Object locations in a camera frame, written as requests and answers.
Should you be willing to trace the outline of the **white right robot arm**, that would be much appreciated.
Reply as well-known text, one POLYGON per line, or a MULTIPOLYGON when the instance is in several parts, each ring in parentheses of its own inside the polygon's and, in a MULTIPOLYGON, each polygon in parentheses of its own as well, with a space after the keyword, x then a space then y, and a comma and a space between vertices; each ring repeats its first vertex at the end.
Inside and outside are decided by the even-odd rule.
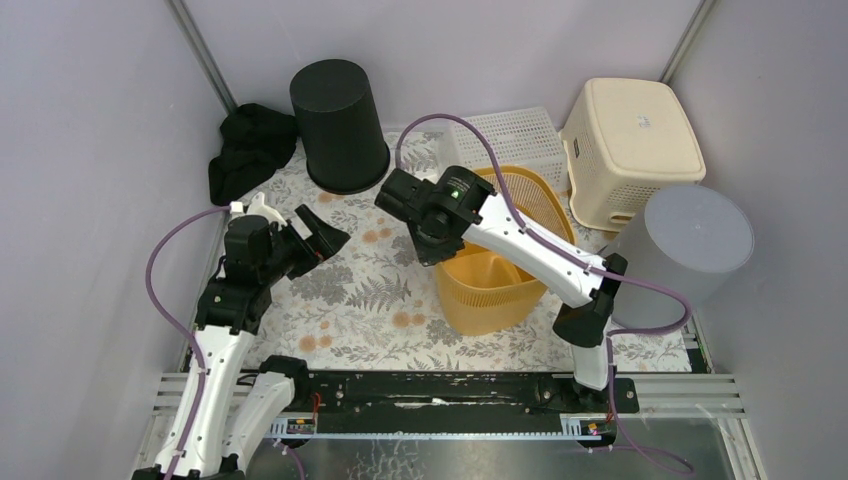
POLYGON ((553 292, 562 306, 552 329, 572 347, 575 402, 597 412, 613 398, 607 333, 627 262, 577 248, 524 216, 510 200, 477 173, 451 166, 435 183, 396 168, 375 204, 406 224, 425 266, 473 244, 504 257, 553 292))

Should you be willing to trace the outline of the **grey plastic bucket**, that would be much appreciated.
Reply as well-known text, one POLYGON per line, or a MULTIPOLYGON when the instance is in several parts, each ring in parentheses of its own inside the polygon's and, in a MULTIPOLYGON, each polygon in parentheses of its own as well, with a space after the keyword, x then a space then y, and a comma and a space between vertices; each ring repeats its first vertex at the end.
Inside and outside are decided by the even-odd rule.
POLYGON ((626 276, 673 290, 697 307, 753 249, 753 228, 734 202, 700 185, 675 185, 656 192, 600 254, 621 255, 626 276))

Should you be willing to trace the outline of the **white mesh plastic basket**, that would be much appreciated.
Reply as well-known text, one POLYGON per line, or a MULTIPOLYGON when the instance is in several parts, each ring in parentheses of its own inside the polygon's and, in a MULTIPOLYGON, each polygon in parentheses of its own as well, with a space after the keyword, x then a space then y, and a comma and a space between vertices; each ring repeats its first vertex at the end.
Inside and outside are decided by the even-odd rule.
MULTIPOLYGON (((470 116, 466 121, 487 140, 499 166, 530 169, 560 193, 570 189, 568 155, 545 108, 470 116)), ((491 162, 479 139, 466 127, 451 122, 439 142, 436 168, 441 172, 454 164, 478 169, 489 167, 491 162)))

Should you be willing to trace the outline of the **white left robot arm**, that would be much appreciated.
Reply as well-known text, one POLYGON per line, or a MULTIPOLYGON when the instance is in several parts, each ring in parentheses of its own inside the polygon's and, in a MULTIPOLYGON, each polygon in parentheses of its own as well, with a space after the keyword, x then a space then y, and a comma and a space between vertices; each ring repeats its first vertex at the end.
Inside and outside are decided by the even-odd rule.
POLYGON ((243 479, 274 419, 314 399, 304 360, 272 355, 263 361, 247 398, 231 407, 262 318, 271 305, 272 288, 294 280, 335 256, 350 240, 306 205, 297 217, 309 231, 302 236, 262 195, 207 210, 226 212, 224 253, 201 293, 192 327, 175 319, 158 299, 152 284, 155 261, 185 220, 154 247, 145 271, 148 296, 159 313, 187 340, 192 359, 169 435, 150 467, 135 479, 243 479))

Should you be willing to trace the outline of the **large cream plastic basket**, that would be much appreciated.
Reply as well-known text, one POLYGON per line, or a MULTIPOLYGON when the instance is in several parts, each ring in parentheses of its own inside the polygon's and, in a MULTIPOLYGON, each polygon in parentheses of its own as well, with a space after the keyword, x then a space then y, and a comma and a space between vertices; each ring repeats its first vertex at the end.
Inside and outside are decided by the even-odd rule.
POLYGON ((656 81, 592 78, 559 132, 568 155, 569 206, 581 225, 618 232, 660 189, 706 175, 675 92, 656 81))

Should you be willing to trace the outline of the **black crumpled cloth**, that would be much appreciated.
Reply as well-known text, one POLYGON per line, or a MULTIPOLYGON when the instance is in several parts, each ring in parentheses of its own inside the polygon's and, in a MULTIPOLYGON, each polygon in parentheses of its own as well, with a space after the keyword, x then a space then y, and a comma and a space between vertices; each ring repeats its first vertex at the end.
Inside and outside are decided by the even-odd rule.
POLYGON ((299 131, 294 116, 257 103, 238 106, 219 126, 222 146, 208 163, 215 206, 240 199, 291 160, 299 131))

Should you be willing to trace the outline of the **black bucket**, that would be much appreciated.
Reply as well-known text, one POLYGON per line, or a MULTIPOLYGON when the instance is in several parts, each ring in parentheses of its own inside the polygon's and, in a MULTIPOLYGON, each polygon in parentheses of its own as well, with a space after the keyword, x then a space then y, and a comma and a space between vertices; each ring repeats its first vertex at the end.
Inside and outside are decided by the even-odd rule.
POLYGON ((352 195, 384 177, 390 153, 362 67, 344 59, 314 62, 294 75, 289 93, 307 173, 318 187, 352 195))

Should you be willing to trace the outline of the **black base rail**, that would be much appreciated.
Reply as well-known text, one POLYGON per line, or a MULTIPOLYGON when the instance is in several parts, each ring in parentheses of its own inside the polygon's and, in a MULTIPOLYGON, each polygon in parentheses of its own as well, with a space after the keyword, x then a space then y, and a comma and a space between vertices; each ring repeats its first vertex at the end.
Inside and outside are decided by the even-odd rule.
POLYGON ((630 378, 592 390, 541 372, 313 371, 277 417, 352 420, 561 415, 605 421, 640 410, 630 378))

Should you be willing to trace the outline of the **yellow plastic waste bin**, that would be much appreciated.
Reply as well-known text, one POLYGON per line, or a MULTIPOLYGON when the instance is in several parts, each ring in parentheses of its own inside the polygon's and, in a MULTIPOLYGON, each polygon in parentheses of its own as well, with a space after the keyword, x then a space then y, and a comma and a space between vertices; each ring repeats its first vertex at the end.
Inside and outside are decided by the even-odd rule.
MULTIPOLYGON (((574 244, 575 232, 557 193, 530 169, 501 167, 523 216, 574 244)), ((448 324, 465 336, 485 335, 523 322, 548 288, 504 257, 467 243, 434 266, 439 301, 448 324)))

